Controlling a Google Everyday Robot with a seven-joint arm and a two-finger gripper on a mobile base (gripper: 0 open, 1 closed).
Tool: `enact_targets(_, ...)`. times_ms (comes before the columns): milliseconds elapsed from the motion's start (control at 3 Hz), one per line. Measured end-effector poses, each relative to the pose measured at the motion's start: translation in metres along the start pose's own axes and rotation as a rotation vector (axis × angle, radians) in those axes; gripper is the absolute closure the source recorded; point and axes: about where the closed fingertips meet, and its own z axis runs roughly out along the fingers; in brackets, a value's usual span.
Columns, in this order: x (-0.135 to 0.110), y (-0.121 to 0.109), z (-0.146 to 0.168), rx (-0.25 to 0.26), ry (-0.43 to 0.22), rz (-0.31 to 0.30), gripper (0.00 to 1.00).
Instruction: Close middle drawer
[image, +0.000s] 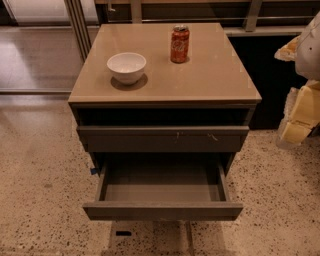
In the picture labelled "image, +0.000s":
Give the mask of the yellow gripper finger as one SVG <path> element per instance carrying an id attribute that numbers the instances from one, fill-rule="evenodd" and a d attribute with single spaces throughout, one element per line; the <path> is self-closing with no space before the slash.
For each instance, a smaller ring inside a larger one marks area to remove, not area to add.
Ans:
<path id="1" fill-rule="evenodd" d="M 320 83 L 291 88 L 287 95 L 280 139 L 300 144 L 320 123 Z"/>
<path id="2" fill-rule="evenodd" d="M 281 61 L 294 61 L 296 58 L 296 49 L 299 39 L 300 37 L 296 36 L 290 40 L 287 44 L 276 51 L 274 57 Z"/>

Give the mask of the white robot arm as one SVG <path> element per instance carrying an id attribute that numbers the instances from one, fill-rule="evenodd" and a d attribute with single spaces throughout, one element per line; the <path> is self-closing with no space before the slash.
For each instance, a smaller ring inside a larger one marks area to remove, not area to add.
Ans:
<path id="1" fill-rule="evenodd" d="M 278 128 L 277 145 L 289 149 L 300 145 L 320 124 L 320 13 L 274 57 L 294 61 L 296 73 L 307 79 L 300 89 L 290 89 Z"/>

